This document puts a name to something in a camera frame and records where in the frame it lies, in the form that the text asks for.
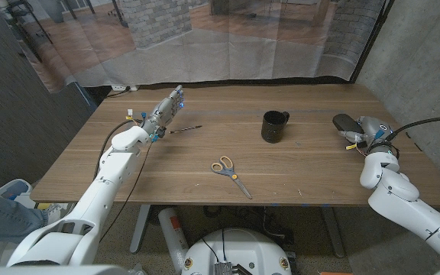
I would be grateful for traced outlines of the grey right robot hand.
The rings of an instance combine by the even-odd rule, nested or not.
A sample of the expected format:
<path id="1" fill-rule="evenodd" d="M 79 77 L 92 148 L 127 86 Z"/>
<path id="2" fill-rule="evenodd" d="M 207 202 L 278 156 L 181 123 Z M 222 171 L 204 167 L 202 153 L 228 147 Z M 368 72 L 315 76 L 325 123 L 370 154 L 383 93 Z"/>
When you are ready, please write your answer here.
<path id="1" fill-rule="evenodd" d="M 351 126 L 344 126 L 338 133 L 352 144 L 357 144 L 366 154 L 392 150 L 385 139 L 393 130 L 385 121 L 370 116 L 361 116 L 357 121 L 351 118 L 349 121 Z"/>

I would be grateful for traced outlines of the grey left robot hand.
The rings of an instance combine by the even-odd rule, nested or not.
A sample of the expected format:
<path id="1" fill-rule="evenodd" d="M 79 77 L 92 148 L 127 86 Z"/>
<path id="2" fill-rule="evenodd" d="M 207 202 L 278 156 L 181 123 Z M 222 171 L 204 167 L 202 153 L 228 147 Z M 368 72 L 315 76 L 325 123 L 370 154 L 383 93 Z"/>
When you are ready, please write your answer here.
<path id="1" fill-rule="evenodd" d="M 184 107 L 182 86 L 178 85 L 168 97 L 158 103 L 144 120 L 142 128 L 150 138 L 157 135 L 163 137 L 166 126 L 173 120 L 176 113 Z"/>

